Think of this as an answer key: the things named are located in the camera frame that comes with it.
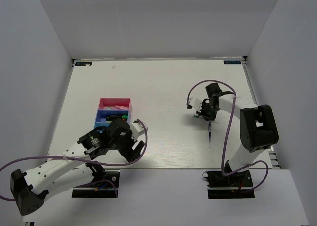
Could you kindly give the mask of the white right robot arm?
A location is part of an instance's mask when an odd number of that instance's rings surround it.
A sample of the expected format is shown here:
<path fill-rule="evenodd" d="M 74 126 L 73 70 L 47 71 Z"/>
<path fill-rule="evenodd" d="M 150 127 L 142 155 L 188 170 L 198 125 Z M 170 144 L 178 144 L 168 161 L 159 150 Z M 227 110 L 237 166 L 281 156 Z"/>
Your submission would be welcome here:
<path fill-rule="evenodd" d="M 233 90 L 222 91 L 218 83 L 205 87 L 207 98 L 196 113 L 206 121 L 214 121 L 219 111 L 230 113 L 221 159 L 224 181 L 231 186 L 241 181 L 240 172 L 247 171 L 264 150 L 279 141 L 279 134 L 271 106 L 239 102 Z M 225 159 L 233 118 L 239 119 L 240 146 L 233 157 Z"/>

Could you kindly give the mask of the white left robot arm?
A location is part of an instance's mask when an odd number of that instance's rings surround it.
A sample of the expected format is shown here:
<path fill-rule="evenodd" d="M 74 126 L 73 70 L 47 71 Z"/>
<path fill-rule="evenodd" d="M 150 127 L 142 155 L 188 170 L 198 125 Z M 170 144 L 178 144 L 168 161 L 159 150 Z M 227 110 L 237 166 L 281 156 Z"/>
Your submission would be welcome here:
<path fill-rule="evenodd" d="M 32 169 L 15 170 L 10 190 L 22 216 L 38 210 L 45 201 L 75 187 L 99 186 L 111 181 L 106 177 L 105 163 L 97 157 L 117 150 L 126 159 L 125 165 L 138 161 L 147 141 L 138 138 L 148 128 L 140 120 L 131 124 L 117 119 L 109 126 L 99 126 L 80 137 L 71 147 Z"/>

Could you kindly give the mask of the blue label sticker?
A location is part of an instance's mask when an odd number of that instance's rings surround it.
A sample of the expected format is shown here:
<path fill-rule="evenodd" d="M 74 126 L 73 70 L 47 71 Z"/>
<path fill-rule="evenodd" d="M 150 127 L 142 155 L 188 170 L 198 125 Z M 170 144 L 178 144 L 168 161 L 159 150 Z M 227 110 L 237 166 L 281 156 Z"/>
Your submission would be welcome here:
<path fill-rule="evenodd" d="M 241 61 L 239 60 L 224 60 L 225 65 L 241 65 Z"/>
<path fill-rule="evenodd" d="M 91 66 L 92 62 L 76 62 L 75 66 Z"/>

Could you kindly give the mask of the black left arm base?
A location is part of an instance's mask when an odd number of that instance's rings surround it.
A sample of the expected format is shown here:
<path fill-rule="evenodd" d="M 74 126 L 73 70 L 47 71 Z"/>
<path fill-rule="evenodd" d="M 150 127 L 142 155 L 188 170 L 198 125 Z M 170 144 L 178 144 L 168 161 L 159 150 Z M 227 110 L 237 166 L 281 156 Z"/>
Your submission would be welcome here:
<path fill-rule="evenodd" d="M 116 199 L 119 194 L 120 171 L 106 171 L 102 181 L 92 180 L 87 186 L 72 189 L 72 198 Z"/>

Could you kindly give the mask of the pink blue sorting tray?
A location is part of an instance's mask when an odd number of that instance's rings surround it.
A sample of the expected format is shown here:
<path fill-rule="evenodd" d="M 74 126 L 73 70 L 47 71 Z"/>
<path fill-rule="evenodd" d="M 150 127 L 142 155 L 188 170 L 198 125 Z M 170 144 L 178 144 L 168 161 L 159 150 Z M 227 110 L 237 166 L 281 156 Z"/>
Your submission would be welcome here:
<path fill-rule="evenodd" d="M 128 111 L 108 111 L 103 110 L 103 106 L 121 105 L 129 107 Z M 131 122 L 132 104 L 130 98 L 100 98 L 96 113 L 94 128 L 99 126 L 109 126 L 113 121 L 106 121 L 109 115 L 128 115 L 128 119 L 122 119 L 127 123 Z"/>

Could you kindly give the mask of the purple gel pen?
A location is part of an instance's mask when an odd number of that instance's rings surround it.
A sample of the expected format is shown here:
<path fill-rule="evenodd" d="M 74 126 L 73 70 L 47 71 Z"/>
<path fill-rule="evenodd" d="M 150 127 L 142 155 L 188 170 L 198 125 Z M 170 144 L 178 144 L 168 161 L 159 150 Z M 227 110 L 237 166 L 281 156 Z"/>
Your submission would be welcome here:
<path fill-rule="evenodd" d="M 211 121 L 208 122 L 208 147 L 211 147 Z"/>

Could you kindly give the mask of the green cap black highlighter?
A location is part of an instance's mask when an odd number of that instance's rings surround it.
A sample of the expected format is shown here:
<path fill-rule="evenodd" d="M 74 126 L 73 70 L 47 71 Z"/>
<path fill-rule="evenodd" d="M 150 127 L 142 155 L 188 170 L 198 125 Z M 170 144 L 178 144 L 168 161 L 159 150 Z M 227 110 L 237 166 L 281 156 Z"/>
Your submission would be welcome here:
<path fill-rule="evenodd" d="M 106 121 L 114 121 L 116 119 L 128 119 L 128 115 L 109 115 L 106 117 Z"/>

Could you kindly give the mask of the blue label sticker right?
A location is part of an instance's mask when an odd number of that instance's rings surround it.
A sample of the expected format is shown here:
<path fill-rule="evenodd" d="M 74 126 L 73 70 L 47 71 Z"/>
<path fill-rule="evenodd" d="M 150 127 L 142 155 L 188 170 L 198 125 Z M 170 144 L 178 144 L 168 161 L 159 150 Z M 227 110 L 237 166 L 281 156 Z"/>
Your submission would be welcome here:
<path fill-rule="evenodd" d="M 224 60 L 225 65 L 241 65 L 241 61 L 239 60 Z"/>

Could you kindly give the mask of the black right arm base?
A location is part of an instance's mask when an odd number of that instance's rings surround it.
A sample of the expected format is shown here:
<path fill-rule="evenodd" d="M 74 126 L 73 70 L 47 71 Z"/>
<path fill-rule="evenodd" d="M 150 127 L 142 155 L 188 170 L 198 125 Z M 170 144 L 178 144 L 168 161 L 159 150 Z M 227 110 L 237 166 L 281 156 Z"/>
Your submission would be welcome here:
<path fill-rule="evenodd" d="M 250 172 L 224 176 L 220 171 L 202 173 L 207 182 L 208 199 L 253 199 L 255 197 Z"/>

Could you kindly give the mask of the blue label sticker left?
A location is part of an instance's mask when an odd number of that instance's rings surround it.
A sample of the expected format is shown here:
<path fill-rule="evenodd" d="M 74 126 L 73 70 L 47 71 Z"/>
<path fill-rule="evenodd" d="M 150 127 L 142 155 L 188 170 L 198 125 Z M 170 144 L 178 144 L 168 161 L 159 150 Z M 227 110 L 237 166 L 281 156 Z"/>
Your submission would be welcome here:
<path fill-rule="evenodd" d="M 91 66 L 92 62 L 76 62 L 75 66 Z"/>

